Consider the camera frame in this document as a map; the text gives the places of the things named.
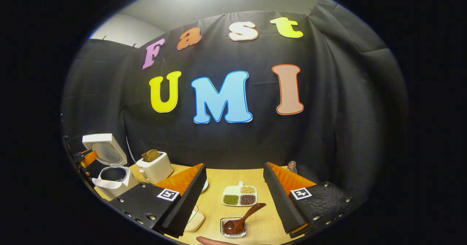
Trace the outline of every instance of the finger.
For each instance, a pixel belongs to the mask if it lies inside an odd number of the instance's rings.
[[[203,245],[237,245],[237,244],[223,242],[219,240],[211,240],[210,238],[205,238],[205,237],[196,237],[196,240],[201,242]]]

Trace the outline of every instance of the cable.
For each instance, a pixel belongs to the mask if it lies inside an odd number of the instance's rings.
[[[125,134],[125,138],[127,139],[127,147],[128,147],[128,151],[130,152],[130,157],[131,157],[131,159],[132,159],[132,160],[135,162],[135,164],[136,164],[136,160],[135,160],[135,158],[133,157],[133,154],[131,153],[130,144],[128,143],[128,137],[127,137],[126,134]]]
[[[197,214],[198,211],[200,210],[200,208],[198,208],[197,205],[195,205],[195,207],[197,208],[196,213],[195,213],[195,215],[193,215],[193,217],[187,222],[187,224],[190,223],[190,221],[192,221],[192,219],[196,216],[196,214]]]

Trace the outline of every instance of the white plate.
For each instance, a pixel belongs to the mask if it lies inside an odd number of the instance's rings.
[[[242,194],[240,193],[240,190],[242,187],[252,187],[255,189],[255,193],[253,194]],[[224,196],[225,195],[235,195],[235,196],[238,196],[238,202],[236,205],[229,205],[229,204],[225,204],[224,203]],[[242,198],[243,195],[253,195],[255,196],[255,202],[253,202],[252,204],[250,205],[240,205],[240,199]],[[222,204],[226,205],[226,206],[236,206],[236,207],[248,207],[248,206],[252,206],[252,205],[255,205],[257,202],[258,202],[258,190],[254,187],[254,186],[244,186],[243,185],[243,181],[240,181],[238,182],[238,186],[228,186],[228,187],[225,187],[224,189],[224,193],[222,193],[222,197],[220,198],[220,202],[222,202]]]
[[[201,193],[203,193],[207,189],[207,186],[209,186],[209,182],[206,179],[205,185],[204,185],[203,190],[201,191]]]

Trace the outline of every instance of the ceiling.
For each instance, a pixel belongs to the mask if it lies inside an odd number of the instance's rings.
[[[279,11],[309,14],[317,0],[138,0],[120,14],[146,21],[168,32],[219,14],[238,11]]]

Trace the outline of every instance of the white compartment tray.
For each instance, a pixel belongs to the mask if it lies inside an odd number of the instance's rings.
[[[252,187],[255,189],[255,193],[244,193],[242,194],[240,192],[240,190],[242,189],[242,187]],[[229,204],[225,204],[224,203],[224,196],[225,195],[235,195],[235,196],[238,196],[238,201],[237,201],[237,204],[236,205],[229,205]],[[250,205],[240,205],[240,201],[242,200],[242,196],[243,195],[253,195],[255,196],[255,202],[253,202],[252,204]],[[238,182],[238,186],[228,186],[228,187],[225,187],[224,188],[224,193],[222,193],[222,197],[220,198],[220,202],[222,202],[222,204],[226,205],[226,206],[236,206],[236,207],[248,207],[248,206],[252,206],[252,205],[255,205],[257,202],[258,202],[258,190],[254,187],[254,186],[244,186],[243,185],[243,181],[240,181]]]

